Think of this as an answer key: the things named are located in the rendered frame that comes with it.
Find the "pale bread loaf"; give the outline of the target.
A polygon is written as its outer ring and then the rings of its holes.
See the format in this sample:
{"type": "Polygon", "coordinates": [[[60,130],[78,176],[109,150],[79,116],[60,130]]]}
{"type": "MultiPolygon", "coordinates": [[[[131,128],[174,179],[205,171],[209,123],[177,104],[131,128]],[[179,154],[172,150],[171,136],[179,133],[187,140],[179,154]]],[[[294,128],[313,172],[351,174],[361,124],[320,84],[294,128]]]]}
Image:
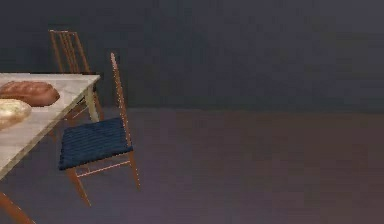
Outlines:
{"type": "Polygon", "coordinates": [[[32,107],[16,99],[0,99],[0,130],[9,128],[27,118],[32,107]]]}

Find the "brown bread loaf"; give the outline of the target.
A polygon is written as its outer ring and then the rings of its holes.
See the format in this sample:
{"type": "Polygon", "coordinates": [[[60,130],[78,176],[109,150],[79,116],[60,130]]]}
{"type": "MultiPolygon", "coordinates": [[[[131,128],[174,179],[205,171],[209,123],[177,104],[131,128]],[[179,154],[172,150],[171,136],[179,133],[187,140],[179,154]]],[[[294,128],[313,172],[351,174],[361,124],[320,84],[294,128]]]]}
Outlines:
{"type": "Polygon", "coordinates": [[[21,100],[32,107],[45,107],[54,104],[60,94],[46,82],[10,81],[0,87],[0,98],[21,100]]]}

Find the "wooden slat-back chair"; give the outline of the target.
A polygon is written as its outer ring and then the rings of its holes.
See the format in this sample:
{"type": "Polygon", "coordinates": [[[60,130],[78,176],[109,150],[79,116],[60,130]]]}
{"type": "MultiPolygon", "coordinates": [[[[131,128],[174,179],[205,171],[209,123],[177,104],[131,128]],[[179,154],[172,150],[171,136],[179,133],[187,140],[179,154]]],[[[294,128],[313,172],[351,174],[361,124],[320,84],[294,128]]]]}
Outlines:
{"type": "MultiPolygon", "coordinates": [[[[91,72],[85,51],[81,44],[77,32],[67,30],[49,30],[52,49],[56,59],[59,72],[69,74],[93,75],[91,72]]],[[[95,102],[96,112],[99,119],[104,119],[102,107],[96,91],[93,89],[93,99],[95,102]]],[[[65,117],[70,124],[74,124],[77,119],[87,110],[85,99],[81,99],[77,105],[65,117]]]]}

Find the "wooden chair blue seat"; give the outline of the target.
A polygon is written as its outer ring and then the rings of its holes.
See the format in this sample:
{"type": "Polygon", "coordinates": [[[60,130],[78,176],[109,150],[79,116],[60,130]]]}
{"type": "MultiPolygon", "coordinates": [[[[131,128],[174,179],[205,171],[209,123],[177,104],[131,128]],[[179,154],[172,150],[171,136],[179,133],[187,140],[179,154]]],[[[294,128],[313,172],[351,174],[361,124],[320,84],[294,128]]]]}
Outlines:
{"type": "Polygon", "coordinates": [[[128,165],[133,172],[137,189],[140,189],[139,172],[134,158],[134,147],[127,117],[126,103],[120,78],[116,55],[111,52],[110,60],[116,88],[119,116],[99,122],[83,124],[67,128],[62,137],[59,169],[65,171],[74,184],[81,199],[87,206],[91,202],[80,180],[105,170],[128,165]],[[89,164],[111,159],[113,157],[128,156],[128,159],[113,165],[98,169],[88,169],[78,174],[77,169],[89,164]]]}

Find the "brown wooden chair leg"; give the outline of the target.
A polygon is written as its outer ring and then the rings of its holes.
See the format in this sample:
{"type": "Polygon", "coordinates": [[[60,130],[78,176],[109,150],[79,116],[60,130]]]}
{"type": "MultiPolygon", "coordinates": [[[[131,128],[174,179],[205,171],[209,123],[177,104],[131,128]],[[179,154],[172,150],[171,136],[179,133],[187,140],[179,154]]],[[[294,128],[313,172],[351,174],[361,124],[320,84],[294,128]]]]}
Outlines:
{"type": "Polygon", "coordinates": [[[0,192],[0,208],[4,209],[17,224],[36,224],[3,192],[0,192]]]}

